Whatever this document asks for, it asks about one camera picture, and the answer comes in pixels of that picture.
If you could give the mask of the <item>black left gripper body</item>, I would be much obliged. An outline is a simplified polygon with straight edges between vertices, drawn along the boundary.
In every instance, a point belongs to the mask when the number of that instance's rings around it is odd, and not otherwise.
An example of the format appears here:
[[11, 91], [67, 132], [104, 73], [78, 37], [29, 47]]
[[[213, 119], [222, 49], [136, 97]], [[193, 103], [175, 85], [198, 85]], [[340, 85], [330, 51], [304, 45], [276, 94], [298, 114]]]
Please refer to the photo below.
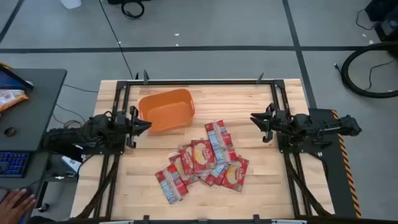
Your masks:
[[129, 148], [136, 148], [135, 138], [138, 136], [138, 129], [136, 126], [136, 119], [138, 115], [138, 109], [135, 106], [129, 108], [131, 118], [127, 118], [125, 112], [117, 112], [117, 123], [121, 125], [121, 132], [127, 134], [126, 146]]

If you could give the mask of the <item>black plate with hazard stripe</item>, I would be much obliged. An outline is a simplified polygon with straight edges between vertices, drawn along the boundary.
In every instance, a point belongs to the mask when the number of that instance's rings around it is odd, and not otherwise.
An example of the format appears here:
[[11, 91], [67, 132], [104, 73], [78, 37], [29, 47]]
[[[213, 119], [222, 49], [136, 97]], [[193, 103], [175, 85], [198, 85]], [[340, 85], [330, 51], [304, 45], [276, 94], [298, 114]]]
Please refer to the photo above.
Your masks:
[[343, 136], [331, 134], [325, 136], [325, 139], [331, 141], [331, 145], [322, 150], [321, 156], [325, 162], [328, 190], [325, 200], [319, 196], [317, 200], [325, 210], [337, 217], [361, 218], [361, 208]]

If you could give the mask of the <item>black equipment box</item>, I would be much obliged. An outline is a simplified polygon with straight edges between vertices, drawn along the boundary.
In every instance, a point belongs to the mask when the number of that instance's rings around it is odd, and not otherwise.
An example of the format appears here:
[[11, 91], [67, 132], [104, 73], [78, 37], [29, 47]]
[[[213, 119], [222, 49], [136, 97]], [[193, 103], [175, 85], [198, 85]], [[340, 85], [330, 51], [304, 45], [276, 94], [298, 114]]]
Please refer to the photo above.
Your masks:
[[398, 0], [372, 0], [365, 12], [382, 42], [398, 41]]

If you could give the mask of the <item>white box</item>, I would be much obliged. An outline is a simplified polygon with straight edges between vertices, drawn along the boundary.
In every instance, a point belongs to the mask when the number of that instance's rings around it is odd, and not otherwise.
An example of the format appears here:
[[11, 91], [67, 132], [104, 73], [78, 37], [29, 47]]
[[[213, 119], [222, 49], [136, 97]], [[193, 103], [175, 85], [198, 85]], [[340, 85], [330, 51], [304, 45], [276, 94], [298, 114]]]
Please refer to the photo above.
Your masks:
[[81, 166], [81, 162], [79, 161], [75, 161], [67, 156], [62, 156], [61, 160], [69, 167], [71, 168], [71, 170], [73, 170], [75, 173], [78, 172], [80, 166]]

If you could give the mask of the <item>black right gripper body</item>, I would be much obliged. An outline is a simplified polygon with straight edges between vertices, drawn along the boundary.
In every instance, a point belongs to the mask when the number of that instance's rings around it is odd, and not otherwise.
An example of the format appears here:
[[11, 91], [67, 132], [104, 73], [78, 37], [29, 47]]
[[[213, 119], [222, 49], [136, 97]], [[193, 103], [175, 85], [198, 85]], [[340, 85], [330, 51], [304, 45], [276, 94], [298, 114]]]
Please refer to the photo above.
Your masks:
[[275, 104], [271, 103], [264, 113], [264, 121], [266, 124], [266, 135], [263, 137], [263, 142], [269, 142], [273, 138], [273, 132], [281, 132], [283, 134], [291, 134], [291, 128], [286, 121], [284, 110], [277, 110]]

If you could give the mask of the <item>black desk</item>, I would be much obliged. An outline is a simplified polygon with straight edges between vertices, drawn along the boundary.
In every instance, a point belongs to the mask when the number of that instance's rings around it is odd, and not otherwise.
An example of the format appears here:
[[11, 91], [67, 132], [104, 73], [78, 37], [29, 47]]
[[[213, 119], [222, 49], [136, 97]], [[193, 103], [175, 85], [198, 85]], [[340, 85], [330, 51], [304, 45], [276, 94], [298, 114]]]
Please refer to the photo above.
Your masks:
[[[30, 188], [36, 196], [35, 207], [41, 205], [45, 173], [51, 153], [41, 149], [40, 143], [51, 120], [55, 104], [65, 81], [65, 69], [17, 68], [18, 76], [33, 83], [29, 100], [19, 103], [0, 115], [0, 151], [30, 152], [31, 158], [24, 178], [0, 177], [0, 187]], [[13, 127], [17, 133], [6, 137], [4, 130]]]

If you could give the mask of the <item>orange snack bag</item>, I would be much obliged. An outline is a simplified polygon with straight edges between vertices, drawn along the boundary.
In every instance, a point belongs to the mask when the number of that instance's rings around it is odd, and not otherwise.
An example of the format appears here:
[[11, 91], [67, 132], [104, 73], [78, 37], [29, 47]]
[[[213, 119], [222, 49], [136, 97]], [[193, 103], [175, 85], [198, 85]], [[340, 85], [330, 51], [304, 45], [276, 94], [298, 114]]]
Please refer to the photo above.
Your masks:
[[24, 90], [0, 90], [0, 113], [25, 100], [29, 97]]

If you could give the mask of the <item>black angled panel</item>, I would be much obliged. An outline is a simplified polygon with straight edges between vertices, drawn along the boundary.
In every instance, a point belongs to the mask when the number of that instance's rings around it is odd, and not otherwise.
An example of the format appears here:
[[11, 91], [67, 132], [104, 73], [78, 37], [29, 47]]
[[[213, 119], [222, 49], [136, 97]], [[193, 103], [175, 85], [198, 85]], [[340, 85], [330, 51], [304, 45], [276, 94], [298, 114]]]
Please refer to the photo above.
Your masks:
[[69, 157], [74, 161], [82, 162], [83, 149], [80, 146], [73, 144], [64, 144], [58, 146], [52, 146], [50, 150], [56, 154]]

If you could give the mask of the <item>person's hand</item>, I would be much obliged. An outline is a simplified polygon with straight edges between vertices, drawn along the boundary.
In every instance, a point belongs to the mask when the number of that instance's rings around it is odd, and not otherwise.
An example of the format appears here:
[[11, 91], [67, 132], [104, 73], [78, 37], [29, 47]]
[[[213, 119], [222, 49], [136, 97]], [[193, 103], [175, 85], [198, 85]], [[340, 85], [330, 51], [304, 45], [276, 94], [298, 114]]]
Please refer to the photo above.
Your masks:
[[19, 220], [35, 204], [35, 195], [28, 194], [27, 189], [15, 189], [0, 202], [0, 224], [19, 224]]

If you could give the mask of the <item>red popcorn bag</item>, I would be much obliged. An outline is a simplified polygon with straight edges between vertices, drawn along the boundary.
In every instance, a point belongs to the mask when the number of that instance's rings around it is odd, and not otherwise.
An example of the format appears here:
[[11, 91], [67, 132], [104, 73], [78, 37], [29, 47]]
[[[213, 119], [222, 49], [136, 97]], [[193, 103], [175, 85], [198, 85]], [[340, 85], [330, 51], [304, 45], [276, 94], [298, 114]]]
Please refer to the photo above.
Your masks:
[[205, 130], [214, 151], [233, 147], [231, 135], [223, 120], [206, 123]]
[[216, 167], [215, 155], [209, 140], [192, 140], [193, 166], [196, 174]]
[[181, 158], [180, 154], [178, 154], [177, 152], [170, 154], [169, 160], [170, 160], [170, 163], [176, 167], [176, 169], [185, 185], [190, 185], [190, 184], [193, 184], [193, 183], [199, 181], [199, 178], [196, 175], [185, 173], [185, 171], [183, 169], [183, 162], [182, 162], [182, 158]]
[[233, 146], [218, 146], [213, 150], [217, 164], [232, 163], [236, 161], [237, 155]]
[[248, 169], [249, 161], [243, 157], [237, 157], [232, 162], [221, 181], [223, 187], [242, 192], [244, 179]]
[[199, 179], [202, 180], [206, 185], [212, 186], [217, 178], [212, 172], [202, 172], [198, 175]]
[[217, 165], [216, 169], [214, 169], [211, 174], [212, 176], [215, 178], [213, 183], [216, 185], [221, 185], [221, 182], [224, 178], [224, 175], [226, 173], [226, 171], [229, 168], [229, 164], [221, 164], [221, 165]]
[[186, 175], [194, 174], [194, 165], [193, 165], [193, 158], [192, 158], [192, 145], [186, 144], [179, 146], [178, 152], [182, 158], [182, 166], [184, 173]]
[[155, 177], [169, 204], [181, 201], [188, 194], [187, 186], [174, 164], [156, 172]]

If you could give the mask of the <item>orange plastic basket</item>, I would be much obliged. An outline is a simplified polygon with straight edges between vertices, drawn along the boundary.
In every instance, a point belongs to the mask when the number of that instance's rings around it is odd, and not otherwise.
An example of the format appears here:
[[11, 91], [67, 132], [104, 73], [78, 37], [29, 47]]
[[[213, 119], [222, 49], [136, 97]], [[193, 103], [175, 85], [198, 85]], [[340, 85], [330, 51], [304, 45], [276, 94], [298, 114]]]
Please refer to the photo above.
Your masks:
[[176, 89], [143, 97], [139, 112], [140, 119], [152, 123], [149, 131], [160, 134], [191, 126], [195, 107], [188, 90]]

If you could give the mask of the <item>backlit black keyboard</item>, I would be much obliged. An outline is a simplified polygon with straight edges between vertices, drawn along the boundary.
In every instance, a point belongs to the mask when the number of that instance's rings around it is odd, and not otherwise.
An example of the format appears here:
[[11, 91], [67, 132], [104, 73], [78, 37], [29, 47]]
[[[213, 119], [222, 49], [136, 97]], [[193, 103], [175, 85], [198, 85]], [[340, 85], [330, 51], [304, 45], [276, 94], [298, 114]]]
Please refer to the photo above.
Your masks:
[[30, 152], [0, 151], [0, 177], [24, 178], [30, 158]]

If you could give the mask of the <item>laptop with blue screen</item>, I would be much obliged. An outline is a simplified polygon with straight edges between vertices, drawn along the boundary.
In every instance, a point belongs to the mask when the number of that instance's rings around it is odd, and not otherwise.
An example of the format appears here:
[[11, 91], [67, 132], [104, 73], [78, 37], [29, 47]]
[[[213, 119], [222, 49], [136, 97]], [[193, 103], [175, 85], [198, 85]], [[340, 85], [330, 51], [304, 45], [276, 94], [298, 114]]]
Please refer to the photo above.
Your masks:
[[0, 90], [33, 90], [34, 86], [15, 74], [9, 67], [0, 64]]

